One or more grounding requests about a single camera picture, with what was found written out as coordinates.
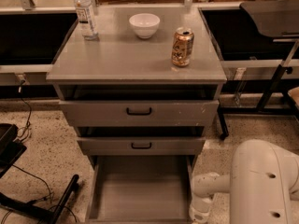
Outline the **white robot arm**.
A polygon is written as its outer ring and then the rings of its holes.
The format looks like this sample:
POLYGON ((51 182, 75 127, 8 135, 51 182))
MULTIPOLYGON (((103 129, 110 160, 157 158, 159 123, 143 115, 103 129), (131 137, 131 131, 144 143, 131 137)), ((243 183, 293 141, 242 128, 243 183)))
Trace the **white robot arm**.
POLYGON ((230 224, 292 224, 299 200, 299 156, 270 142, 251 139, 235 150, 228 175, 190 178, 189 216, 205 223, 218 193, 230 195, 230 224))

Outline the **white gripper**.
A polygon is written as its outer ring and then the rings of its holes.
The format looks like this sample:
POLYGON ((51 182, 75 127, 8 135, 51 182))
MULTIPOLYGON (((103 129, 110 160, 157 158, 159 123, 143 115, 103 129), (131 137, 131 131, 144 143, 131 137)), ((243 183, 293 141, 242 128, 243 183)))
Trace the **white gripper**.
POLYGON ((209 218, 210 209, 214 203, 214 197, 198 197, 192 196, 189 207, 189 216, 192 222, 198 224, 206 224, 209 218))

